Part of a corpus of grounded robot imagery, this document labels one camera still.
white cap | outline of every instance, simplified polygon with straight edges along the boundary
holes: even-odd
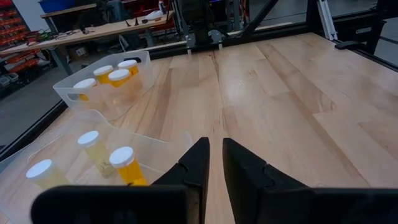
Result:
[[[26,177],[28,179],[31,179],[42,175],[43,173],[45,173],[46,170],[48,170],[51,167],[51,164],[52,164],[51,159],[45,159],[43,161],[36,163],[26,172]]]
[[[95,79],[94,78],[87,78],[76,83],[73,87],[74,88],[89,88],[95,86]]]
[[[127,60],[124,62],[120,62],[118,67],[119,69],[124,69],[124,68],[131,68],[133,66],[137,65],[137,61],[136,60]]]
[[[118,81],[118,80],[122,80],[123,78],[127,78],[130,75],[130,71],[127,69],[119,69],[116,70],[114,72],[111,72],[108,75],[108,78],[111,81]]]
[[[89,147],[94,145],[98,141],[99,136],[99,132],[89,131],[86,134],[80,136],[79,140],[77,140],[77,143],[81,146]]]
[[[112,152],[109,162],[115,168],[121,168],[129,165],[134,160],[134,150],[132,147],[124,146]]]
[[[106,65],[101,68],[97,68],[94,70],[94,75],[104,75],[105,73],[112,72],[113,71],[113,66],[112,65]]]

blue container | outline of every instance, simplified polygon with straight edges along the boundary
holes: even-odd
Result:
[[[75,5],[75,0],[44,0],[39,1],[45,13],[62,11]]]

workbench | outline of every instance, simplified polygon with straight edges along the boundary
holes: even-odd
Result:
[[[169,19],[172,18],[174,14],[174,11],[169,12]],[[126,21],[122,22],[114,22],[114,23],[108,23],[104,24],[102,26],[98,27],[87,27],[86,30],[89,31],[90,33],[88,34],[83,34],[82,31],[76,30],[74,34],[62,37],[59,39],[52,39],[52,40],[47,40],[44,42],[40,42],[35,45],[30,45],[28,46],[27,44],[22,44],[17,47],[12,47],[7,50],[3,50],[0,52],[0,54],[11,54],[11,53],[16,53],[16,52],[22,52],[26,50],[32,50],[32,49],[46,49],[48,48],[56,61],[57,65],[68,74],[71,75],[73,72],[70,69],[69,65],[67,64],[67,61],[64,59],[64,57],[60,54],[60,52],[57,50],[57,46],[59,45],[67,45],[67,44],[75,44],[79,42],[84,42],[84,41],[89,41],[93,39],[97,39],[100,37],[105,37],[109,35],[119,35],[131,31],[137,31],[137,30],[146,30],[146,36],[147,39],[148,35],[150,35],[149,28],[165,24],[167,22],[166,19],[167,15],[163,15],[159,21],[148,21],[146,24],[142,23],[142,20],[145,18],[145,16],[138,17],[138,22],[139,25],[135,26],[135,19],[128,19],[127,22],[130,26],[126,24]]]
[[[54,24],[54,21],[52,19],[53,16],[59,16],[59,15],[63,15],[63,14],[71,13],[71,12],[84,11],[87,9],[93,9],[95,7],[97,7],[97,4],[95,4],[95,3],[87,4],[84,6],[72,7],[69,9],[61,10],[61,11],[49,12],[49,13],[40,15],[40,17],[45,20],[45,22],[50,27],[52,32],[58,32],[57,26]]]
[[[398,187],[398,73],[314,33],[152,64],[155,86],[111,123],[166,141],[210,138],[207,223],[234,223],[225,137],[311,187]]]

pill bottle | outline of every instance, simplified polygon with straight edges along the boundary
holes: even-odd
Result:
[[[95,79],[94,79],[94,78],[87,78],[87,79],[85,79],[85,80],[82,80],[82,81],[76,83],[76,84],[73,86],[73,88],[76,88],[76,89],[80,89],[80,88],[91,88],[91,87],[94,87],[94,86],[96,86],[96,81],[95,81]],[[83,101],[88,101],[88,100],[89,100],[88,96],[85,95],[85,94],[79,94],[79,98],[80,98],[81,100],[83,100]]]
[[[112,65],[103,66],[94,70],[94,75],[100,84],[111,83],[108,79],[108,75],[113,72]]]
[[[43,190],[70,184],[69,180],[51,159],[45,159],[33,165],[26,172],[26,178]]]
[[[128,69],[130,71],[130,75],[133,77],[138,74],[138,66],[136,60],[127,60],[124,62],[120,62],[118,65],[119,69]]]
[[[126,184],[147,185],[132,147],[124,146],[112,152],[109,161]]]
[[[130,71],[127,69],[119,69],[111,72],[108,78],[111,80],[112,86],[119,87],[130,79]]]
[[[94,163],[102,176],[107,177],[114,172],[113,166],[109,163],[109,153],[105,145],[100,141],[98,131],[89,131],[77,140],[77,143],[84,148],[90,160]]]

clear plastic bin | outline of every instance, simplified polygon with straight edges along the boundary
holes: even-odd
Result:
[[[73,88],[73,86],[87,78],[95,78],[93,72],[105,65],[112,65],[117,69],[118,63],[127,59],[139,58],[139,73],[130,78],[125,84],[113,87],[110,84],[96,85],[91,88]],[[64,102],[74,111],[97,110],[108,120],[122,116],[150,87],[155,83],[156,76],[152,73],[149,52],[125,52],[108,55],[95,63],[81,69],[79,72],[64,78],[53,88]],[[87,101],[78,97],[80,94],[88,97]]]
[[[9,78],[10,79],[10,82],[16,82],[16,81],[18,81],[18,74],[16,74],[16,73],[10,73],[10,74],[7,74],[7,78]]]
[[[167,172],[192,146],[188,133],[176,142],[165,142],[111,126],[97,111],[75,113],[69,120],[44,134],[19,152],[0,162],[0,210],[15,224],[31,223],[32,202],[43,190],[27,180],[36,163],[51,159],[72,184],[124,185],[117,172],[103,177],[91,162],[78,138],[97,130],[109,154],[131,146],[148,184]]]
[[[0,77],[0,87],[6,87],[10,84],[10,79],[5,77],[5,76],[1,76]]]

